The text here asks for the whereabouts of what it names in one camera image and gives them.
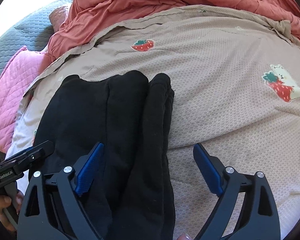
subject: black pants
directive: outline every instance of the black pants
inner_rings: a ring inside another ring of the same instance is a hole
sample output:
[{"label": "black pants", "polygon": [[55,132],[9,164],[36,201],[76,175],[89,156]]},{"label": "black pants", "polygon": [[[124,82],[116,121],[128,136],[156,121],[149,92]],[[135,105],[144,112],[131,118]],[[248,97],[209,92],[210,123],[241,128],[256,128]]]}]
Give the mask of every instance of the black pants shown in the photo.
[{"label": "black pants", "polygon": [[64,79],[47,106],[34,145],[46,140],[55,151],[33,167],[59,172],[105,145],[102,168],[82,204],[107,240],[172,239],[175,210],[167,148],[174,92],[170,78],[151,82],[138,71],[100,82],[77,75]]}]

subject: blue gripper pad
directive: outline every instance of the blue gripper pad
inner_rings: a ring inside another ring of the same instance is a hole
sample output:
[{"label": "blue gripper pad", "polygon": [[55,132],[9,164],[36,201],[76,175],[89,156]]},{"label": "blue gripper pad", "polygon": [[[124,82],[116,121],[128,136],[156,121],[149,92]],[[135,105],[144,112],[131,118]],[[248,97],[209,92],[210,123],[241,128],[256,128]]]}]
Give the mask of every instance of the blue gripper pad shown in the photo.
[{"label": "blue gripper pad", "polygon": [[193,158],[197,163],[210,192],[220,197],[224,192],[222,188],[222,177],[210,160],[210,158],[216,157],[210,156],[203,147],[199,144],[195,144],[193,147]]},{"label": "blue gripper pad", "polygon": [[99,143],[97,147],[94,147],[93,152],[89,154],[89,158],[79,171],[76,180],[76,187],[74,192],[81,197],[83,193],[89,191],[93,182],[94,176],[100,166],[101,159],[103,157],[104,145]]}]

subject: beige sheet with strawberry print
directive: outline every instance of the beige sheet with strawberry print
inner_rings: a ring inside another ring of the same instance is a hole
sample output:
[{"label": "beige sheet with strawberry print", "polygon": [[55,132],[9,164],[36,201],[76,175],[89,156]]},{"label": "beige sheet with strawberry print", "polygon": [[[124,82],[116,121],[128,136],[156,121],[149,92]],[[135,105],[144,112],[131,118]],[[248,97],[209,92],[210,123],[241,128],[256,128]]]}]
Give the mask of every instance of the beige sheet with strawberry print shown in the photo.
[{"label": "beige sheet with strawberry print", "polygon": [[[66,76],[97,81],[129,70],[149,79],[167,73],[175,90],[168,151],[175,236],[194,237],[217,201],[192,157],[193,144],[202,142],[239,172],[265,173],[283,238],[300,218],[300,42],[290,35],[289,22],[197,5],[111,26],[33,82],[20,103],[7,156],[31,146]],[[23,191],[26,185],[19,182]],[[237,206],[226,233],[239,211]]]}]

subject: silver screw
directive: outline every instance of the silver screw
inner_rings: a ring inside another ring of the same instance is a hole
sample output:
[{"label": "silver screw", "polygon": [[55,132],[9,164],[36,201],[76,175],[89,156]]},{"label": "silver screw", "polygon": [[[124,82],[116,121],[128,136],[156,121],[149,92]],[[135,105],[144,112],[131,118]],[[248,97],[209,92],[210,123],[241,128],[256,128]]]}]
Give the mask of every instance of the silver screw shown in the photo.
[{"label": "silver screw", "polygon": [[71,166],[66,166],[66,167],[63,169],[63,171],[64,171],[65,173],[69,173],[69,172],[72,171],[72,167],[71,167]]},{"label": "silver screw", "polygon": [[33,176],[36,177],[36,178],[39,177],[40,175],[41,175],[41,172],[40,172],[40,171],[36,171],[36,172],[33,174]]},{"label": "silver screw", "polygon": [[226,172],[228,172],[228,173],[234,173],[234,168],[232,168],[232,167],[226,167]]},{"label": "silver screw", "polygon": [[257,172],[257,176],[258,176],[259,178],[263,178],[265,175],[263,174],[263,172],[258,171],[258,172]]}]

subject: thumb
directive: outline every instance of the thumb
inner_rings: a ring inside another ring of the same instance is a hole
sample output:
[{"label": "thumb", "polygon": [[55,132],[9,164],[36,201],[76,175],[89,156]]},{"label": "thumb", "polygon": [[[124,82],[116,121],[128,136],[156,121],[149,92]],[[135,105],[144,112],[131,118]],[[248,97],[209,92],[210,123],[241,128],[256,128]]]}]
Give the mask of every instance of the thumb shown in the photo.
[{"label": "thumb", "polygon": [[179,236],[177,240],[192,240],[192,238],[188,234],[184,233]]}]

